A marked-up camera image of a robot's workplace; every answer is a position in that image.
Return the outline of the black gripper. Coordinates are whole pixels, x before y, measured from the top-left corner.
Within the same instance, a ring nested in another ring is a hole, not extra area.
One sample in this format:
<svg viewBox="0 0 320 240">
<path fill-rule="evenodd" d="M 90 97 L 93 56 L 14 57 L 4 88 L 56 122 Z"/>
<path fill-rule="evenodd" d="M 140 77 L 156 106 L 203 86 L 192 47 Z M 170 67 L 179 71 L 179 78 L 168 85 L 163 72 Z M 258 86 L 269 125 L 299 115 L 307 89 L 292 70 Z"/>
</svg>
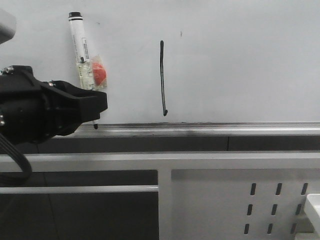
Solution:
<svg viewBox="0 0 320 240">
<path fill-rule="evenodd" d="M 39 81 L 30 66 L 12 65 L 0 75 L 0 133 L 13 144 L 70 135 L 107 109 L 105 92 Z"/>
</svg>

